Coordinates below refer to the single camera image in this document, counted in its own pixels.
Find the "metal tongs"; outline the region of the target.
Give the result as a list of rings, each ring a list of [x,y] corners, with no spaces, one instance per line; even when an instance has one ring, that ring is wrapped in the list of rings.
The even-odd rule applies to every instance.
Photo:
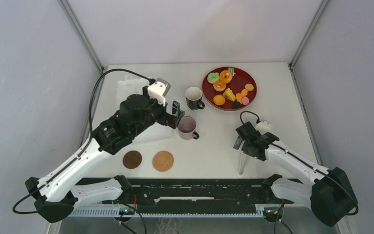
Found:
[[[239,146],[239,152],[240,152],[240,155],[239,155],[239,168],[238,168],[238,174],[240,176],[243,175],[244,173],[244,169],[246,167],[246,164],[247,164],[247,161],[249,159],[249,156],[246,155],[243,151],[242,151],[242,147],[244,146],[244,140],[241,141],[241,144]]]

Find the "black mug white inside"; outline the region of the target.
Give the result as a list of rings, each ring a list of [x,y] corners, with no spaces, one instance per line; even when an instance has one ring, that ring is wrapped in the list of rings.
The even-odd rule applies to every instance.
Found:
[[[202,101],[203,91],[198,87],[189,87],[185,92],[187,106],[191,110],[203,110],[205,104]]]

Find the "yellow cake slice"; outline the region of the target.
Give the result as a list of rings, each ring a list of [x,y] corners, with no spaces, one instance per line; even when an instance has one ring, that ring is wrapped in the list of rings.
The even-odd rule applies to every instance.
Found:
[[[236,96],[230,88],[226,88],[223,92],[224,98],[234,102],[236,100]]]

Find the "white tiered dessert stand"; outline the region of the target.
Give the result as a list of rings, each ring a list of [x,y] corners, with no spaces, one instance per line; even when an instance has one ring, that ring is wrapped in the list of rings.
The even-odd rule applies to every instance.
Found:
[[[132,94],[141,95],[142,88],[149,82],[143,78],[136,78],[132,75],[125,75],[123,80],[117,82],[116,108],[119,109],[121,102],[125,101]],[[133,144],[149,143],[173,137],[173,130],[169,127],[155,123],[140,135],[136,136]]]

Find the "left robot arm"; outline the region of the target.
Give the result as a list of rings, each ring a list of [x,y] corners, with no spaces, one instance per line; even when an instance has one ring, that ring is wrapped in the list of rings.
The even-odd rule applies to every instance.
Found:
[[[172,112],[167,103],[150,95],[147,87],[143,94],[132,94],[120,103],[109,119],[100,123],[90,137],[69,159],[41,178],[31,177],[26,188],[35,199],[36,212],[50,223],[68,217],[75,209],[106,200],[127,203],[133,191],[123,175],[88,185],[77,183],[95,166],[132,144],[134,139],[158,123],[176,129],[185,112],[176,101]]]

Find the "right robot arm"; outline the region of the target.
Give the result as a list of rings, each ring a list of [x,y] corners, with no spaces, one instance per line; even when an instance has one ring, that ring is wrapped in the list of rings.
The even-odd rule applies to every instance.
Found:
[[[287,147],[267,132],[261,134],[252,123],[236,129],[238,137],[233,146],[244,155],[274,163],[298,179],[291,181],[279,174],[262,183],[262,197],[274,203],[284,199],[309,208],[323,224],[332,227],[343,217],[358,213],[358,200],[347,174],[335,167],[329,169],[313,163]]]

